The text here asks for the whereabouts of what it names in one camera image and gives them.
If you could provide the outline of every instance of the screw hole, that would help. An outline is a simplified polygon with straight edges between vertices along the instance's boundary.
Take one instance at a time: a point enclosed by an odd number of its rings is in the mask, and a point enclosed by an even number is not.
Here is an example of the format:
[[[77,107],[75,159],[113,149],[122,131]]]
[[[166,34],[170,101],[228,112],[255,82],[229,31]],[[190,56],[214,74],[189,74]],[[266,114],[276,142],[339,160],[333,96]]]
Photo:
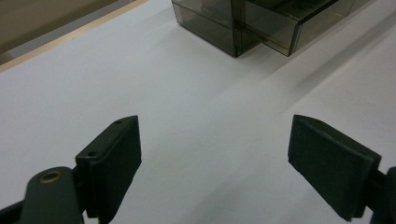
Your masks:
[[[59,171],[52,171],[49,173],[46,173],[40,177],[40,183],[42,184],[48,184],[51,182],[54,182],[61,178],[61,172]]]
[[[92,151],[92,152],[88,153],[88,156],[89,156],[89,157],[94,157],[94,156],[96,156],[97,154],[98,154],[97,151]]]

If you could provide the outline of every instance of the transparent plastic box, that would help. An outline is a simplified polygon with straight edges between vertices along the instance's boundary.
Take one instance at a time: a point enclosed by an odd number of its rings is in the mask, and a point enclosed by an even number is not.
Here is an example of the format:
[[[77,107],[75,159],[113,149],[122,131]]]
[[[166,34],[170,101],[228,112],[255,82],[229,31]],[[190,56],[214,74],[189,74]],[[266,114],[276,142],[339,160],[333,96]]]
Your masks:
[[[345,18],[355,0],[172,0],[177,22],[237,57],[259,43],[290,56]]]

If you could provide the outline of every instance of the white table surface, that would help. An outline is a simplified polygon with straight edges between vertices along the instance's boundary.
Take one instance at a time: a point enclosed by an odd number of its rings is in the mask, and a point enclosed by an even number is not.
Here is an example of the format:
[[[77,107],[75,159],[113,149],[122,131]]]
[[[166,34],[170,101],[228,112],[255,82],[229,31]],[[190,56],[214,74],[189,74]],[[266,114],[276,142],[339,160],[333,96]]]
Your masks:
[[[149,0],[0,73],[0,207],[138,115],[143,163],[112,223],[345,223],[288,164],[291,119],[395,166],[395,23],[396,2],[376,0],[289,58],[260,45],[235,59]]]

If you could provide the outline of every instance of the white tabletop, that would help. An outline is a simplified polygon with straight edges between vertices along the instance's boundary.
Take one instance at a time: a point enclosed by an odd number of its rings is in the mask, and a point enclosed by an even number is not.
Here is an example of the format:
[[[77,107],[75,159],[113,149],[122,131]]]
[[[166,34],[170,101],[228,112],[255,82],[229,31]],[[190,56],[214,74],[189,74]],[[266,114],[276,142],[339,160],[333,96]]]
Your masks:
[[[0,74],[0,207],[138,115],[143,163],[113,223],[345,223],[288,164],[291,119],[395,166],[395,23],[396,2],[376,0],[289,58],[260,45],[235,59],[149,0]]]

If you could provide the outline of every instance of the black plastic part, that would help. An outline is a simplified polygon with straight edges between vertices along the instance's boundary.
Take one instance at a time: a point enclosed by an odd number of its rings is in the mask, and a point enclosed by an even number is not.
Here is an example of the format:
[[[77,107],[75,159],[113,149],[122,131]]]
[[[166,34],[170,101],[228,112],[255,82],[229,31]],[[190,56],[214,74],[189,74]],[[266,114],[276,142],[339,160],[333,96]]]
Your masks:
[[[69,168],[48,169],[29,181],[20,223],[81,223],[73,173]]]
[[[363,193],[381,157],[328,124],[295,115],[290,164],[344,220],[361,217]]]
[[[76,162],[88,196],[88,217],[109,223],[141,163],[137,116],[113,122],[76,156]]]
[[[14,203],[9,207],[0,210],[0,223],[13,224],[18,223],[21,216],[23,201]]]
[[[387,176],[377,171],[366,183],[364,200],[373,211],[372,224],[391,224],[389,199],[385,191]]]
[[[392,167],[387,173],[385,185],[386,197],[389,199],[389,212],[393,223],[396,221],[396,167]]]

